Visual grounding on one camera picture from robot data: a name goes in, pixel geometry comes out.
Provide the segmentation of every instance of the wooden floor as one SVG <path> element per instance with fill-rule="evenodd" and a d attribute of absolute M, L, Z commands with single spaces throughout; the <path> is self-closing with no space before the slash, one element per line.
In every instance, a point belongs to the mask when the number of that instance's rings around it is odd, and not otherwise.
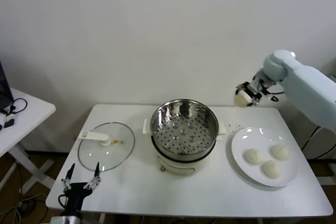
<path fill-rule="evenodd" d="M 60 169 L 62 168 L 62 165 L 65 161 L 65 157 L 48 157 L 48 156 L 36 156 L 33 155 L 30 157 L 30 160 L 37 165 L 38 167 L 41 166 L 47 159 L 53 158 L 56 160 L 55 164 L 52 166 L 52 168 L 47 172 L 47 174 L 52 177 L 56 178 L 57 174 L 59 173 Z M 0 178 L 3 178 L 8 169 L 13 164 L 13 158 L 5 154 L 0 158 Z M 312 165 L 313 171 L 317 176 L 329 176 L 330 171 L 328 168 L 324 165 L 315 164 Z M 30 173 L 21 167 L 23 181 L 25 182 L 27 179 L 30 178 Z M 6 185 L 3 187 L 3 189 L 0 191 L 0 212 L 6 210 L 10 206 L 14 205 L 18 199 L 19 199 L 19 193 L 18 190 L 20 188 L 20 175 L 18 172 L 18 169 L 15 169 L 12 176 L 6 183 Z M 332 203 L 333 207 L 336 207 L 336 186 L 327 186 L 323 188 L 328 199 Z M 27 196 L 36 195 L 38 193 L 45 193 L 48 194 L 49 189 L 44 187 L 43 185 L 37 183 L 28 193 Z M 45 198 L 43 196 L 39 196 L 38 199 L 45 201 Z M 23 218 L 21 223 L 22 224 L 34 224 L 39 223 L 41 221 L 41 218 L 45 214 L 46 206 L 43 202 L 38 202 L 35 210 L 27 217 Z M 48 214 L 46 218 L 41 223 L 49 223 L 52 216 L 57 216 L 60 214 L 61 211 L 59 210 L 48 210 Z M 12 224 L 13 223 L 13 217 L 14 212 L 12 211 L 10 215 L 8 215 L 3 221 L 4 214 L 0 215 L 0 224 Z M 114 216 L 113 215 L 107 215 L 106 216 L 106 224 L 113 223 Z M 172 224 L 178 220 L 178 218 L 172 219 L 171 217 L 144 217 L 143 224 Z M 201 218 L 185 218 L 183 219 L 188 224 L 206 224 L 210 223 L 212 219 L 201 219 Z M 130 217 L 130 224 L 139 224 L 141 221 L 141 216 L 131 216 Z M 266 219 L 264 220 L 265 224 L 271 223 L 273 220 Z M 217 224 L 256 224 L 256 219 L 218 219 Z M 307 218 L 299 222 L 300 224 L 311 224 L 311 223 L 320 223 L 320 224 L 335 224 L 336 223 L 336 214 L 333 214 L 330 217 L 327 218 Z"/>

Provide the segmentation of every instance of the pot handle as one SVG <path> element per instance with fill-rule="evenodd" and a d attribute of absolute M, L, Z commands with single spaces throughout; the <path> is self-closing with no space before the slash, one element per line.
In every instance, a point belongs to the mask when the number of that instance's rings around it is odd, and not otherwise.
<path fill-rule="evenodd" d="M 150 120 L 145 119 L 143 121 L 143 127 L 142 127 L 142 134 L 144 135 L 151 135 L 151 126 L 150 126 Z"/>
<path fill-rule="evenodd" d="M 225 127 L 224 122 L 219 121 L 218 126 L 219 126 L 219 129 L 218 129 L 218 136 L 216 138 L 216 141 L 221 141 L 223 139 L 223 135 L 227 134 L 227 131 L 226 131 L 226 127 Z"/>

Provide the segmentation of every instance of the glass lid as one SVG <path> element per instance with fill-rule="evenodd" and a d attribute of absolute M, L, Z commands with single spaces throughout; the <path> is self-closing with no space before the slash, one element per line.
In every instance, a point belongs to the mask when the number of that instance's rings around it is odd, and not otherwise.
<path fill-rule="evenodd" d="M 123 123 L 104 123 L 92 132 L 108 134 L 110 144 L 83 139 L 78 148 L 79 162 L 88 170 L 94 171 L 99 162 L 101 172 L 121 165 L 132 153 L 135 145 L 133 131 Z"/>

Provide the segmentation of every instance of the table leg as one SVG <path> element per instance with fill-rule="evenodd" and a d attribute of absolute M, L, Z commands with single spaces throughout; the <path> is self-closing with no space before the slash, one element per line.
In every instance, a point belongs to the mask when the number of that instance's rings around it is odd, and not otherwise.
<path fill-rule="evenodd" d="M 22 194 L 26 194 L 36 182 L 40 182 L 49 189 L 52 188 L 55 180 L 45 175 L 43 172 L 48 170 L 55 161 L 49 159 L 44 163 L 41 169 L 39 169 L 29 160 L 25 151 L 18 145 L 12 147 L 8 152 L 33 175 L 33 177 L 24 184 Z"/>
<path fill-rule="evenodd" d="M 6 184 L 7 180 L 9 179 L 9 177 L 12 175 L 12 173 L 14 172 L 16 168 L 16 164 L 14 163 L 8 170 L 8 172 L 6 173 L 6 175 L 4 176 L 4 178 L 1 180 L 0 182 L 0 190 L 4 187 L 4 185 Z"/>
<path fill-rule="evenodd" d="M 100 214 L 99 223 L 104 224 L 104 221 L 105 221 L 105 214 Z"/>

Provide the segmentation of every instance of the white plate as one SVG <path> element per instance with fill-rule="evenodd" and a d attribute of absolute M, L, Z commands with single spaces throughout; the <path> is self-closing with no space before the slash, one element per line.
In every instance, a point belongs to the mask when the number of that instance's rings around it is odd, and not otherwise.
<path fill-rule="evenodd" d="M 245 128 L 238 131 L 232 139 L 232 154 L 238 166 L 250 178 L 267 186 L 285 186 L 291 183 L 297 174 L 297 162 L 293 152 L 289 150 L 290 157 L 287 161 L 279 161 L 270 152 L 272 146 L 277 144 L 287 145 L 279 134 L 265 128 Z M 257 149 L 262 152 L 265 161 L 276 161 L 282 168 L 282 175 L 277 179 L 266 176 L 261 165 L 251 165 L 244 159 L 248 149 Z"/>

